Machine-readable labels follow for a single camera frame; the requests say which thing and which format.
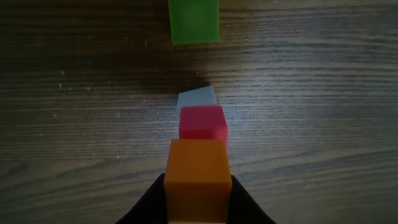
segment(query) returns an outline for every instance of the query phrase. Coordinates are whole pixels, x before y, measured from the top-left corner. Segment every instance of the green block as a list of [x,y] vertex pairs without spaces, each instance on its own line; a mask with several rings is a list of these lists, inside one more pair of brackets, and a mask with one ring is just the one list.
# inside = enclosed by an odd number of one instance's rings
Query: green block
[[220,39],[219,0],[169,0],[173,44]]

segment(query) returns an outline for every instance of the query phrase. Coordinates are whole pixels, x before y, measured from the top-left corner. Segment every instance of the cube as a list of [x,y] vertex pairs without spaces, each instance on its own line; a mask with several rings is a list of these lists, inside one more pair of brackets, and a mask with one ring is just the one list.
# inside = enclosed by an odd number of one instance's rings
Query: cube
[[228,126],[222,106],[192,106],[181,109],[180,139],[222,139],[228,146]]
[[226,223],[231,173],[222,140],[172,140],[164,179],[169,222]]
[[212,86],[186,91],[178,95],[177,113],[187,106],[217,105],[216,95]]
[[219,0],[169,0],[173,44],[220,39]]

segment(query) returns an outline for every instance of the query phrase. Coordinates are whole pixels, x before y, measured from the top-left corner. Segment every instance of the gray cube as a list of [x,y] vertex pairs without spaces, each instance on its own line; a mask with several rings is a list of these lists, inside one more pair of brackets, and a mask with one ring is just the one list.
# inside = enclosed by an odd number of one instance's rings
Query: gray cube
[[177,113],[178,115],[181,114],[181,108],[186,106],[208,105],[217,105],[216,95],[212,86],[180,93],[177,101]]

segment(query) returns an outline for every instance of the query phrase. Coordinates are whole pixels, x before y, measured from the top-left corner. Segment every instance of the red block top face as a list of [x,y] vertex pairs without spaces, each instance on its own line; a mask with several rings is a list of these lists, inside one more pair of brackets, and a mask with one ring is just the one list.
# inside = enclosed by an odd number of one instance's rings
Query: red block top face
[[222,139],[228,143],[228,127],[221,106],[181,109],[180,139]]

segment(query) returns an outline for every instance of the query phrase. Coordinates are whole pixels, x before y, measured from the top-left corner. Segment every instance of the dark wood tabletop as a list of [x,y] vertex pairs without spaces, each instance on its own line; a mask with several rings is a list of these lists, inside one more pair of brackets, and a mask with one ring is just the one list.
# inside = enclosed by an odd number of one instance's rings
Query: dark wood tabletop
[[232,174],[277,223],[397,223],[398,2],[0,1],[0,223],[114,223],[165,170],[178,93],[213,85]]

